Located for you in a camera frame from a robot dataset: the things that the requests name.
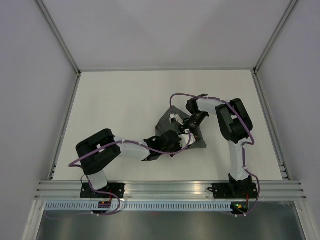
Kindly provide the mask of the grey cloth napkin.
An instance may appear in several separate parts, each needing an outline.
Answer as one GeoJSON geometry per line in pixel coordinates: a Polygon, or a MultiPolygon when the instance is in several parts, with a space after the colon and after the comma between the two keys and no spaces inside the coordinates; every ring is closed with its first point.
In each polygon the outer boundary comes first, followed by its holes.
{"type": "MultiPolygon", "coordinates": [[[[171,122],[170,120],[170,114],[179,115],[183,121],[183,124],[185,125],[188,120],[190,120],[191,115],[188,115],[184,111],[180,110],[179,108],[172,106],[172,108],[169,108],[165,114],[160,118],[157,125],[155,126],[155,133],[157,136],[162,135],[163,133],[167,132],[168,130],[172,130],[179,135],[182,134],[184,131],[181,131],[181,124],[177,121],[171,122]]],[[[200,129],[200,126],[198,126],[195,129],[190,130],[195,138],[195,143],[191,144],[188,148],[189,149],[205,149],[207,147],[205,140],[203,139],[203,134],[200,129]]]]}

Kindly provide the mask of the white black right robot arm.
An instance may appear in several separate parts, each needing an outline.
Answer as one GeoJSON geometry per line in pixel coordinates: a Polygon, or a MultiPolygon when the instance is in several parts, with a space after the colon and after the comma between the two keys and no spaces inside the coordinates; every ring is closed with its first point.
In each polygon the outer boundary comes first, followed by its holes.
{"type": "Polygon", "coordinates": [[[244,167],[246,153],[245,142],[250,138],[253,123],[239,98],[230,102],[220,102],[202,94],[189,99],[186,109],[191,114],[183,120],[180,130],[190,130],[194,135],[196,148],[205,148],[206,144],[200,130],[200,125],[210,114],[215,115],[223,138],[227,141],[230,153],[230,172],[227,183],[213,183],[208,191],[215,199],[246,199],[256,198],[257,187],[252,176],[244,167]]]}

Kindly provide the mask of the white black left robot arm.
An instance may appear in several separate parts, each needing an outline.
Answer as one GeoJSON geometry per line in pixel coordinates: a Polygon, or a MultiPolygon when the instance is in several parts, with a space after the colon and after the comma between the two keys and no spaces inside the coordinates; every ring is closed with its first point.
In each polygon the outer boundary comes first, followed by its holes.
{"type": "Polygon", "coordinates": [[[155,161],[162,155],[173,156],[183,149],[182,138],[173,130],[141,141],[130,141],[115,136],[108,128],[81,141],[75,147],[80,165],[91,183],[91,191],[98,198],[109,193],[104,169],[116,158],[142,162],[155,161]]]}

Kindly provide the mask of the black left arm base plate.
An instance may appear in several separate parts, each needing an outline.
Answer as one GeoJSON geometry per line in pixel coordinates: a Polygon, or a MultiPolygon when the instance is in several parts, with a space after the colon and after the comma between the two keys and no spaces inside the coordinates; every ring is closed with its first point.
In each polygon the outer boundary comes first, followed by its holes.
{"type": "Polygon", "coordinates": [[[125,193],[124,183],[109,183],[107,187],[93,191],[89,183],[83,183],[80,191],[81,199],[115,199],[113,195],[106,194],[106,192],[114,194],[119,199],[123,199],[125,193]]]}

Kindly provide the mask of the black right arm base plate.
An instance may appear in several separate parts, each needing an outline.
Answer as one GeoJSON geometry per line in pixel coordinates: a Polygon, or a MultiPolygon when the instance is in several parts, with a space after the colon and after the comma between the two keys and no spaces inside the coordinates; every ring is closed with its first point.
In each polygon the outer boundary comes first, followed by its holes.
{"type": "Polygon", "coordinates": [[[258,196],[258,189],[255,183],[250,184],[246,187],[241,187],[238,190],[232,191],[228,183],[213,183],[211,187],[208,188],[213,194],[213,198],[215,200],[222,200],[222,199],[240,199],[245,200],[249,199],[256,199],[258,196]]]}

